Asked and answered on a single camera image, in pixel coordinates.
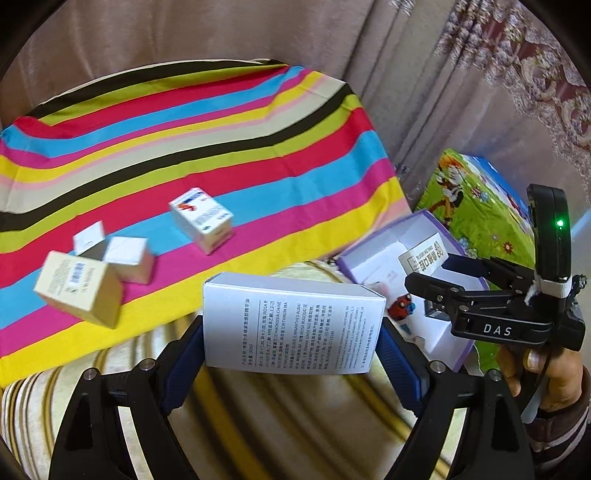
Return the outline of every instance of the small white box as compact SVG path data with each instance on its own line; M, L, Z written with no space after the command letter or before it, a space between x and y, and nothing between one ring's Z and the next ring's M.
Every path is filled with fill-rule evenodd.
M232 214L202 189L194 188L169 203L178 227L209 255L232 235Z
M114 236L109 241L103 262L113 265L122 281L150 283L154 255L148 248L147 238Z
M278 374L365 373L385 302L356 284L220 273L203 285L205 361Z
M96 222L74 235L74 255L102 260L107 242L103 222Z

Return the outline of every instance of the metal screw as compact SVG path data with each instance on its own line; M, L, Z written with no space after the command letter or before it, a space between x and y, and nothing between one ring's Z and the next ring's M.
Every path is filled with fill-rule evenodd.
M139 363L139 369L147 372L156 366L156 360L153 358L146 358Z
M433 370L436 374L442 374L447 369L445 364L443 362L440 362L439 360L431 362L429 364L429 368Z
M84 380L92 380L93 378L96 377L96 374L97 374L96 368L89 368L88 370L84 371L82 376L84 377Z
M493 382L500 382L503 379L503 375L498 370L489 370L488 376L492 378Z

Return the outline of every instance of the box with printed text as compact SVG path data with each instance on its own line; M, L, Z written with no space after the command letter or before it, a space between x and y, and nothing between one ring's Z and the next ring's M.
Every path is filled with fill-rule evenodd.
M114 328L123 286L111 265L51 251L33 289L48 305L87 322Z
M189 190L169 206L177 226L207 255L232 235L232 214L202 189Z
M278 374L365 373L384 307L361 285L220 273L203 285L205 361Z

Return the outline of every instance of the purple box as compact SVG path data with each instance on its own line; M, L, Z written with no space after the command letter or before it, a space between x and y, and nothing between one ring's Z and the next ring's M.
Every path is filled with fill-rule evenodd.
M344 250L336 264L355 283L365 283L370 278L374 282L383 275L384 279L378 281L388 283L391 291L395 292L393 295L402 295L406 293L406 273L398 256L436 233L441 236L448 253L465 255L461 245L447 229L431 213L421 210L389 223ZM469 277L441 267L435 270L433 277L457 283L467 290L488 290L483 278ZM424 346L420 346L425 356L429 360L441 360L452 370L458 371L474 342L453 336L450 322L426 316L423 299L413 296L413 302L415 310L407 317L406 325L413 336L424 339Z

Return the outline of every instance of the finger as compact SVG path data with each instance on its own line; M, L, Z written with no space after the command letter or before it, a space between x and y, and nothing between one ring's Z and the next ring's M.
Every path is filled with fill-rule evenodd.
M507 385L509 386L509 390L511 395L516 397L521 392L521 383L517 377L506 377L505 378Z
M582 394L580 382L571 382L567 385L556 386L554 380L548 385L548 394L540 405L543 410L554 411L570 407Z
M524 367L530 372L539 374L544 369L547 356L547 352L527 350L524 354ZM582 365L580 353L562 349L558 355L550 360L546 376L562 381L562 383L577 378L580 381L583 374Z
M499 364L499 368L505 378L514 377L517 374L515 355L506 347L502 346L499 348L499 352L496 354L496 362Z

